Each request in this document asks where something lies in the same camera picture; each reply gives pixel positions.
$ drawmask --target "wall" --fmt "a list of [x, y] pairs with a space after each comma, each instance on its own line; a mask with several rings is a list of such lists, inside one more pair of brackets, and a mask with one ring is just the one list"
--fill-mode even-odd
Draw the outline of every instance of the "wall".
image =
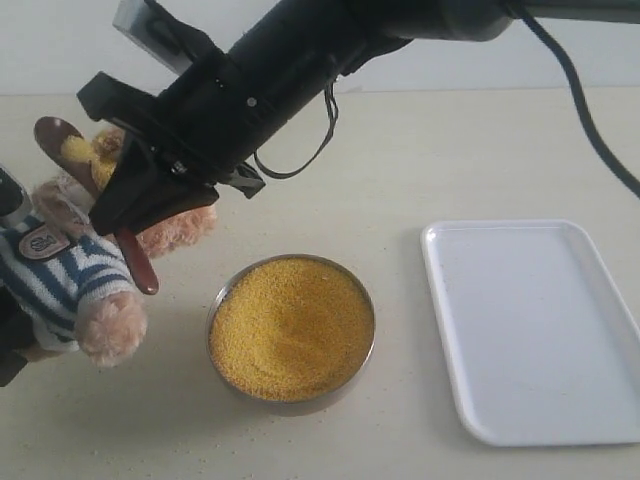
[[[275, 0], [164, 0], [223, 49]], [[118, 0], [5, 0], [0, 94], [74, 93], [103, 70], [139, 88], [173, 79], [111, 27]], [[640, 26], [546, 21], [587, 86], [640, 85]], [[365, 66], [340, 91], [564, 86], [555, 60], [520, 24], [486, 44], [421, 41]]]

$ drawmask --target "plastic tray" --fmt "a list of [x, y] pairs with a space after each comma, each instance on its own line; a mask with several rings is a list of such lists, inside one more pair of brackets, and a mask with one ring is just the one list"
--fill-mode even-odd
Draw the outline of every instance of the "plastic tray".
[[566, 221], [422, 233], [456, 408], [494, 446], [640, 442], [640, 335], [586, 232]]

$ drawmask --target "table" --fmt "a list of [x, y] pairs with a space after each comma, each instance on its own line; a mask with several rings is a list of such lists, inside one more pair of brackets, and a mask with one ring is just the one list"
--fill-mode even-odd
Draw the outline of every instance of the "table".
[[[640, 89], [590, 90], [605, 139], [640, 175]], [[0, 478], [636, 479], [637, 447], [502, 450], [456, 415], [419, 245], [439, 220], [565, 218], [596, 242], [640, 315], [640, 202], [604, 167], [565, 90], [338, 96], [337, 135], [299, 177], [251, 201], [222, 187], [216, 231], [156, 262], [161, 293], [136, 356], [98, 370], [81, 354], [29, 366], [0, 391]], [[74, 97], [0, 98], [1, 162], [28, 186], [55, 169], [32, 139], [58, 115], [98, 125]], [[324, 136], [309, 105], [261, 152], [299, 165]], [[366, 374], [327, 411], [280, 418], [238, 403], [205, 352], [225, 281], [266, 256], [304, 252], [370, 290], [377, 344]]]

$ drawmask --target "striped shirt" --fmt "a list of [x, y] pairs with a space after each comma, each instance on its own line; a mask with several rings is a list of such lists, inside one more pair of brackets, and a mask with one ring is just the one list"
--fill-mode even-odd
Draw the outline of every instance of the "striped shirt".
[[118, 292], [135, 292], [116, 245], [97, 234], [70, 239], [32, 212], [0, 229], [0, 284], [33, 319], [42, 348], [75, 351], [79, 309]]

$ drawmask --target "brown spoon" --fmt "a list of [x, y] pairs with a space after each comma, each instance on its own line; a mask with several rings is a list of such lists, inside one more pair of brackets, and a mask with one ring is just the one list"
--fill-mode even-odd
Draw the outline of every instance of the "brown spoon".
[[[97, 199], [100, 190], [93, 181], [91, 165], [68, 160], [60, 153], [68, 137], [83, 138], [78, 129], [60, 118], [42, 117], [36, 122], [33, 132], [42, 151]], [[145, 295], [158, 293], [158, 277], [136, 236], [128, 229], [120, 229], [114, 233], [114, 237], [138, 289]]]

